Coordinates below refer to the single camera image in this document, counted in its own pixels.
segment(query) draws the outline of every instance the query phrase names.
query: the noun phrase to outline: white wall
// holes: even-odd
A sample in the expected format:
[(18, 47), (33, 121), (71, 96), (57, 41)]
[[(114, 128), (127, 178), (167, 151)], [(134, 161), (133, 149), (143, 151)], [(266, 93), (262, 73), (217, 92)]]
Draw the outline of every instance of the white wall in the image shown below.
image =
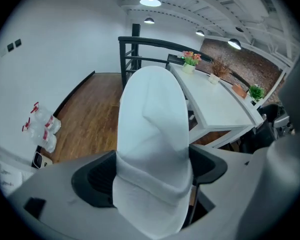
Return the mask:
[(0, 148), (29, 165), (36, 149), (23, 134), (33, 104), (52, 112), (92, 71), (120, 72), (118, 36), (127, 15), (112, 0), (24, 0), (0, 33)]
[[(141, 25), (140, 37), (160, 39), (183, 45), (197, 51), (200, 50), (204, 38), (196, 34), (193, 24), (190, 24), (183, 19), (174, 18), (168, 15), (161, 16), (153, 14), (151, 17), (154, 19), (155, 24), (147, 24), (144, 23), (143, 20), (132, 19), (133, 23)], [(164, 22), (163, 20), (160, 20), (161, 17), (169, 17), (169, 24), (166, 24), (166, 21)], [(139, 45), (139, 55), (143, 57), (166, 60), (168, 58), (168, 54), (179, 55), (181, 52), (154, 46)], [(142, 61), (142, 67), (149, 65), (165, 66), (163, 63)]]

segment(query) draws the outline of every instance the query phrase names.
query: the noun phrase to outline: potted plant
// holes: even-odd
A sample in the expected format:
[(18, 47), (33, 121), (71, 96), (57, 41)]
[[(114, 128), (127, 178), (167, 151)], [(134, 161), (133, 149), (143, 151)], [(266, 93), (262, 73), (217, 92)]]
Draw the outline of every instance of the potted plant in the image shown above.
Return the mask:
[(220, 78), (224, 78), (226, 75), (230, 73), (230, 69), (227, 65), (223, 63), (223, 61), (218, 58), (215, 59), (211, 64), (212, 74), (210, 74), (209, 81), (216, 85)]
[(198, 65), (201, 61), (201, 54), (194, 54), (193, 51), (183, 51), (182, 54), (185, 61), (182, 71), (187, 74), (193, 74), (196, 69), (196, 65)]
[(251, 103), (255, 105), (260, 99), (265, 96), (265, 89), (259, 87), (257, 84), (251, 85), (247, 97), (251, 97)]

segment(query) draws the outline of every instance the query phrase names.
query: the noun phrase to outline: wooden floor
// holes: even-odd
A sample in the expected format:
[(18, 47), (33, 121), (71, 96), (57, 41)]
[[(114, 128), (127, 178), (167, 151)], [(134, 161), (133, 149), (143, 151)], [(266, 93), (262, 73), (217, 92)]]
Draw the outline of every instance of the wooden floor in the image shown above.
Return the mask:
[[(93, 75), (59, 113), (61, 129), (56, 133), (54, 152), (47, 153), (42, 149), (41, 153), (51, 158), (53, 163), (59, 163), (117, 149), (121, 94), (121, 74)], [(206, 145), (225, 133), (211, 132), (195, 143)]]

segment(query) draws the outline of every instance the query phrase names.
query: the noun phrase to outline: table leg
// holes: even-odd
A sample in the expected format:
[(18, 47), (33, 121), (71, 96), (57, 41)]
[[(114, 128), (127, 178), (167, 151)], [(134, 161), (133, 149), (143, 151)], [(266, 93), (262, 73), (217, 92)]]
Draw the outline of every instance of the table leg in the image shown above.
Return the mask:
[(238, 128), (233, 128), (229, 129), (231, 130), (227, 134), (223, 135), (222, 137), (210, 142), (207, 144), (207, 147), (213, 147), (213, 148), (220, 148), (228, 143), (231, 143), (235, 139), (241, 137), (244, 135), (246, 132), (250, 131), (253, 128), (253, 126), (246, 126), (246, 127), (238, 127)]
[(195, 142), (196, 140), (205, 136), (209, 132), (211, 132), (210, 129), (206, 129), (201, 124), (198, 123), (195, 127), (193, 127), (189, 131), (189, 143)]

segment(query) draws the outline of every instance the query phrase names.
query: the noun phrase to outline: white fabric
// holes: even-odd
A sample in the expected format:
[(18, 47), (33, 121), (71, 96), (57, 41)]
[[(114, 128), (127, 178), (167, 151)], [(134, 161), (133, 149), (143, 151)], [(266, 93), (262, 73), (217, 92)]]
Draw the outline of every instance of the white fabric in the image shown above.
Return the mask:
[(139, 69), (121, 97), (113, 204), (151, 239), (177, 233), (193, 180), (187, 104), (175, 77)]

